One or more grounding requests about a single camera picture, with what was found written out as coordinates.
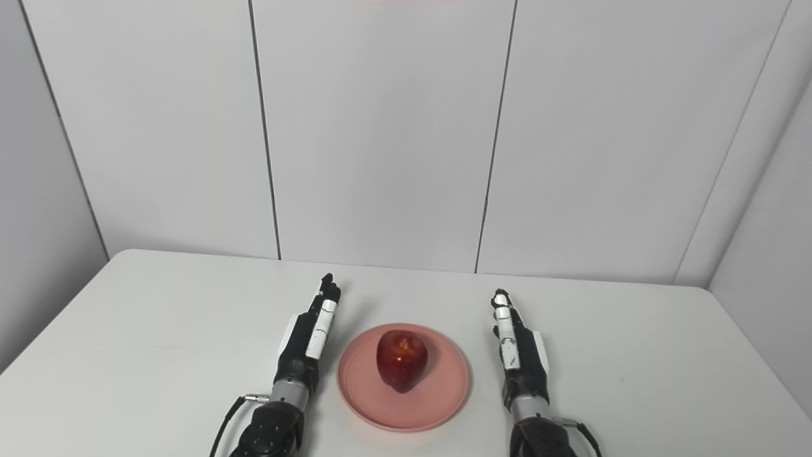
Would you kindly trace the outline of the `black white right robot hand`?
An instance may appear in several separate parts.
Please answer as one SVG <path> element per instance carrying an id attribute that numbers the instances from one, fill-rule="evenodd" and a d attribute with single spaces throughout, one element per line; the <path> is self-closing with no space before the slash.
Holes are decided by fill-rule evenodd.
<path id="1" fill-rule="evenodd" d="M 550 405 L 548 376 L 540 352 L 540 338 L 525 326 L 505 289 L 496 289 L 491 298 L 498 341 L 498 354 L 504 370 L 502 401 L 510 413 L 519 410 L 544 411 Z"/>

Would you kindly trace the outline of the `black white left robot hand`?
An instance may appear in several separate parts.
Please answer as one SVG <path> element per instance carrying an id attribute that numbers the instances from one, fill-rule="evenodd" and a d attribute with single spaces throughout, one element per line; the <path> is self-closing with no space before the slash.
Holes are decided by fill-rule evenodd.
<path id="1" fill-rule="evenodd" d="M 290 381 L 313 393 L 319 381 L 319 360 L 336 317 L 341 289 L 332 273 L 322 277 L 321 286 L 310 307 L 296 316 L 287 343 L 278 357 L 274 382 Z"/>

